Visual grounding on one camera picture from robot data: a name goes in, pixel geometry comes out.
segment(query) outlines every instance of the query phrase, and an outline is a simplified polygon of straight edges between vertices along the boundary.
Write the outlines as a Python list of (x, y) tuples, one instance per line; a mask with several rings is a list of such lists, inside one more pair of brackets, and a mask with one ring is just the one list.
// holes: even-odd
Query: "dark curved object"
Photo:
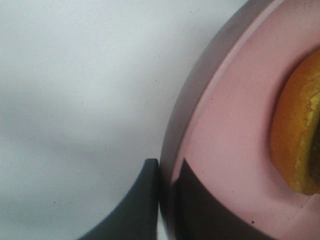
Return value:
[(177, 240), (273, 240), (242, 221), (215, 199), (185, 160), (174, 187)]
[(156, 240), (159, 164), (147, 159), (121, 203), (79, 240)]

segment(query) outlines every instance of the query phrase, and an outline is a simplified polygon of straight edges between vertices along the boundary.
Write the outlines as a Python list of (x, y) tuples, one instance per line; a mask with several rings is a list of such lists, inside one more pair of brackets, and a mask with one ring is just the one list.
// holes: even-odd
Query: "white surface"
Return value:
[(0, 239), (70, 240), (102, 220), (244, 3), (0, 0)]

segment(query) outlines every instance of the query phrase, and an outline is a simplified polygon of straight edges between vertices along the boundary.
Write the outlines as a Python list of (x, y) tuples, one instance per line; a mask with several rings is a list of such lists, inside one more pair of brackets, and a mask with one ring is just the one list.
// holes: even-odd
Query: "plate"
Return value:
[[(251, 16), (254, 20), (217, 64), (200, 98), (193, 99), (195, 108), (174, 160), (166, 147), (171, 141), (167, 133), (161, 167), (170, 173), (166, 176), (170, 189), (186, 159), (216, 199), (273, 238), (318, 239), (320, 196), (305, 196), (288, 187), (270, 161), (269, 135), (277, 99), (288, 76), (320, 46), (320, 1), (275, 0), (265, 2), (266, 6), (262, 2), (249, 1), (231, 19), (232, 23), (236, 18), (246, 21), (243, 13), (249, 8), (259, 12)], [(220, 35), (226, 36), (225, 31), (232, 29), (225, 27)], [(217, 41), (219, 38), (211, 43), (215, 48)], [(207, 68), (215, 65), (214, 54), (208, 57), (212, 48), (209, 46), (202, 56)], [(204, 60), (198, 64), (201, 67), (196, 66), (186, 85), (199, 81), (195, 76), (203, 69)], [(183, 111), (179, 106), (179, 101), (186, 99), (183, 91), (175, 112)], [(178, 126), (178, 121), (173, 113), (168, 129)], [(162, 201), (169, 219), (173, 198), (168, 190)], [(167, 223), (172, 231), (174, 221)]]

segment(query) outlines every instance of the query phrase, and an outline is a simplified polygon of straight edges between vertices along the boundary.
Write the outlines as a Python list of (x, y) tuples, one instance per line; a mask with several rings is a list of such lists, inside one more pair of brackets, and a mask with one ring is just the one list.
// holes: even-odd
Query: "food item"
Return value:
[(289, 186), (320, 193), (320, 48), (289, 77), (270, 134), (271, 161)]

